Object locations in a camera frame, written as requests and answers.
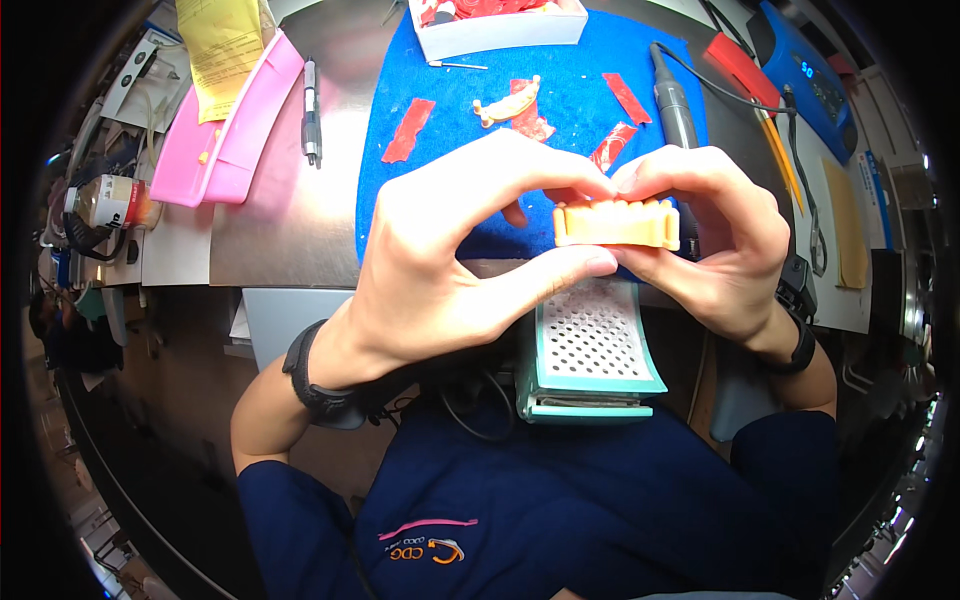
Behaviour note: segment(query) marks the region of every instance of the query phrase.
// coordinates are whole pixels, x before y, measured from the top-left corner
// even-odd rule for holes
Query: pink embroidered line
[[[476,525],[479,523],[475,518],[472,518],[469,521],[452,521],[448,518],[424,518],[419,521],[414,521],[412,523],[407,523],[406,525],[401,526],[399,529],[389,534],[380,534],[379,540],[384,541],[392,538],[401,531],[406,531],[408,529],[413,529],[414,527],[420,527],[421,525],[461,525],[463,527],[469,527],[470,525]]]

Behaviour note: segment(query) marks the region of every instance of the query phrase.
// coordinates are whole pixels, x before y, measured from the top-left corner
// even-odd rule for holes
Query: pink tray
[[[226,121],[197,124],[200,107],[191,85],[160,150],[150,198],[191,207],[244,202],[270,129],[302,70],[300,53],[276,30]],[[200,164],[204,152],[206,164]]]

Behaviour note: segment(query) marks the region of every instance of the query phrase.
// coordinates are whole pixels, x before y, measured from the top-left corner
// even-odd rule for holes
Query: black wrist strap
[[[287,350],[287,356],[283,359],[283,367],[280,370],[290,375],[290,382],[294,386],[297,398],[310,411],[310,421],[336,426],[328,421],[338,420],[337,414],[345,407],[348,396],[352,395],[354,390],[328,390],[310,383],[308,373],[310,349],[313,347],[317,332],[324,323],[326,319],[317,321],[297,336]]]
[[[794,348],[793,353],[790,355],[789,363],[774,364],[761,361],[763,362],[764,368],[774,375],[792,375],[803,371],[810,366],[810,361],[813,360],[813,353],[817,349],[817,339],[813,336],[813,332],[810,331],[806,323],[801,320],[800,316],[792,310],[787,310],[786,313],[790,315],[793,322],[797,324],[800,336],[797,338],[797,347]]]

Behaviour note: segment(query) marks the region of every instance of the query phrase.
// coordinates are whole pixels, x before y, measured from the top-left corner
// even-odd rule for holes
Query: hand
[[[770,335],[786,316],[777,310],[774,291],[790,240],[770,192],[712,147],[665,146],[627,163],[612,179],[624,200],[673,196],[689,203],[704,257],[694,263],[663,248],[618,246],[620,264],[717,335],[760,352],[789,342]]]
[[[506,129],[384,183],[356,294],[318,333],[311,381],[346,388],[492,342],[556,292],[613,273],[615,259],[598,246],[557,248],[490,279],[456,260],[464,238],[498,210],[526,227],[516,199],[536,189],[568,202],[616,195],[589,159]]]

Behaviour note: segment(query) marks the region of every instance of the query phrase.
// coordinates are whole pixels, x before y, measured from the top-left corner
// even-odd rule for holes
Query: yellow pencil
[[[756,118],[760,121],[763,132],[767,135],[767,141],[770,142],[770,149],[777,158],[780,174],[783,176],[783,180],[790,185],[790,190],[793,192],[793,197],[797,201],[797,206],[800,207],[800,214],[804,215],[804,197],[800,195],[800,186],[797,184],[797,178],[793,174],[793,167],[790,165],[790,158],[787,157],[786,150],[783,148],[783,142],[780,141],[777,126],[774,125],[773,119],[770,118],[766,110],[755,109],[754,112],[756,113]]]

